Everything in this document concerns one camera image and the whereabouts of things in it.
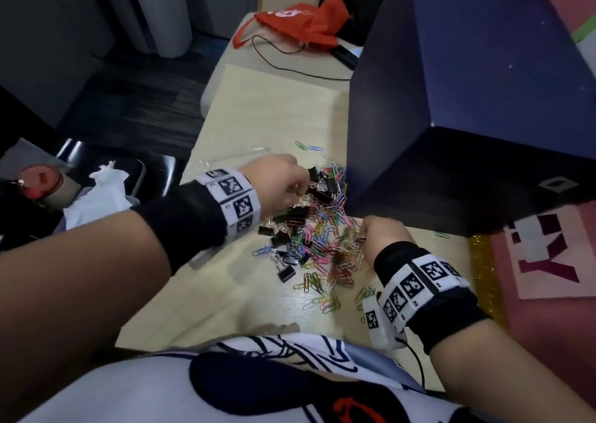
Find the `hand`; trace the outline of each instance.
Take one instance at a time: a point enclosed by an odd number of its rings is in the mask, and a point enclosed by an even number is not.
[[[362,220],[360,235],[367,240],[362,246],[364,259],[372,268],[377,255],[397,241],[410,241],[416,244],[405,225],[390,217],[366,216]]]
[[[308,171],[288,154],[261,156],[238,170],[257,192],[262,217],[295,205],[310,185]]]

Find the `gray trash can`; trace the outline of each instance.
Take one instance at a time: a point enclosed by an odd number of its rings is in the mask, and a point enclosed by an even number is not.
[[[183,55],[192,42],[186,0],[110,0],[134,47],[163,58]]]

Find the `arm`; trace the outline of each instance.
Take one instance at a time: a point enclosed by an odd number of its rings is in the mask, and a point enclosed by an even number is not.
[[[365,258],[383,285],[407,262],[428,254],[400,222],[368,216]],[[476,305],[466,288],[435,296],[407,323],[430,353],[447,394],[509,423],[595,422],[596,412]]]
[[[309,184],[290,155],[263,156],[240,172],[263,216],[295,203]],[[191,182],[0,255],[0,409],[108,340],[192,256],[224,243],[227,230],[220,203]]]

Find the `black cable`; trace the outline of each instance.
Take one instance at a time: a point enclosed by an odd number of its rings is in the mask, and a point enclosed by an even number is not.
[[[424,370],[422,369],[422,362],[420,361],[418,354],[416,354],[416,352],[412,349],[412,346],[410,346],[407,341],[402,340],[402,339],[397,339],[397,340],[399,343],[405,344],[406,348],[408,348],[410,350],[410,352],[412,352],[413,356],[416,358],[416,362],[418,362],[418,367],[420,368],[420,377],[422,378],[422,388],[426,390],[426,387],[425,387],[426,382],[424,381]]]
[[[253,44],[253,48],[255,49],[255,51],[257,52],[257,54],[259,56],[261,56],[261,58],[265,62],[267,62],[267,64],[271,65],[273,68],[276,68],[278,70],[284,70],[284,71],[291,71],[291,72],[294,72],[294,73],[299,73],[301,75],[310,76],[312,78],[320,78],[322,80],[331,80],[331,81],[349,81],[350,80],[350,78],[328,78],[326,76],[311,75],[310,73],[304,73],[304,72],[301,72],[301,71],[292,70],[291,68],[283,68],[283,67],[278,67],[277,65],[273,65],[267,59],[265,59],[264,56],[260,53],[260,51],[257,49],[257,46],[255,45],[255,37],[262,38],[265,42],[269,43],[270,45],[272,45],[273,48],[275,48],[276,50],[278,50],[280,53],[283,53],[283,54],[295,54],[295,53],[299,53],[299,52],[301,52],[304,49],[304,47],[302,47],[302,48],[300,48],[299,50],[296,50],[296,51],[283,51],[283,50],[280,50],[278,47],[276,47],[268,38],[265,38],[262,35],[253,35],[252,38],[250,39],[251,42],[252,42],[252,44]]]

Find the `red bag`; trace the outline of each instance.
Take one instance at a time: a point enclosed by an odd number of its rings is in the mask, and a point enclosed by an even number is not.
[[[232,44],[238,49],[250,40],[240,40],[246,27],[257,20],[277,32],[287,34],[302,43],[322,47],[337,46],[336,32],[350,18],[343,0],[325,0],[320,7],[297,4],[281,12],[259,12],[236,33]]]

